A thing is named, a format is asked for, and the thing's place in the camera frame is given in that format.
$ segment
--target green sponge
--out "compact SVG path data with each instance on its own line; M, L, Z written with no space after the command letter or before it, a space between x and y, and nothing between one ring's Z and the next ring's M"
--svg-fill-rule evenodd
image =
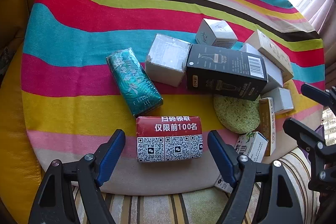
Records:
M227 129L244 134L255 130L260 124L259 99L248 101L214 95L213 106L216 115Z

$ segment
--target metal screw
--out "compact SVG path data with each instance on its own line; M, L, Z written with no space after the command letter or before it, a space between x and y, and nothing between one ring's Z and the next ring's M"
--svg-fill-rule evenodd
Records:
M51 165L52 165L52 166L58 166L59 164L60 164L59 160L53 160L53 161L51 162Z
M281 162L278 161L278 160L275 160L275 161L273 162L273 165L276 166L276 167L280 167L280 166L281 166Z
M249 160L249 158L248 158L247 156L245 156L245 155L241 155L241 156L239 156L239 159L240 159L241 161L248 161L248 160Z
M93 154L86 154L86 155L84 156L84 159L85 159L85 160L92 160L92 159L93 159Z
M326 178L326 173L324 171L320 172L320 179L324 180Z

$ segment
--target blue gripper pad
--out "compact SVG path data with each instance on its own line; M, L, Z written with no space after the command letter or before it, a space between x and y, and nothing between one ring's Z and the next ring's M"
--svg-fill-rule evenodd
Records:
M99 165L99 175L96 179L96 182L99 187L101 187L104 184L104 182L110 179L114 167L116 166L120 154L125 146L126 142L125 133L122 130L120 130L119 132L115 132L115 134L117 134L116 138L110 145L110 148L107 150L105 156L103 157Z
M240 176L238 161L236 159L238 153L231 145L224 143L216 130L210 131L208 134L208 147L223 180L234 188L237 183L235 177Z

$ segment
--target brown box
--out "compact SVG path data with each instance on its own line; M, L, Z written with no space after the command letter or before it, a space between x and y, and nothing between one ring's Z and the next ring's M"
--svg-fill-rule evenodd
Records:
M275 150L275 114L273 99L267 97L259 100L260 125L256 129L268 140L265 156L271 156Z
M294 77L288 55L261 31L256 30L246 43L256 48L281 70L284 83Z

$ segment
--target striped tablecloth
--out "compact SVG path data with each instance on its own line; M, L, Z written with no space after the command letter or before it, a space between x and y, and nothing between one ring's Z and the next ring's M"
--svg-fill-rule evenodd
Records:
M260 29L290 57L294 79L286 83L295 109L276 117L274 157L295 147L282 131L288 116L311 127L322 108L300 94L303 82L324 88L322 40L288 0L35 0L26 32L21 87L26 128L42 167L53 159L78 160L121 128L126 146L102 190L115 194L182 193L210 187L218 169L204 142L201 159L158 164L136 160L135 119L113 82L105 57L132 47L140 62L156 33L191 43L202 18L223 19L244 42ZM154 116L199 116L204 139L218 129L227 143L211 95L155 84L164 105Z

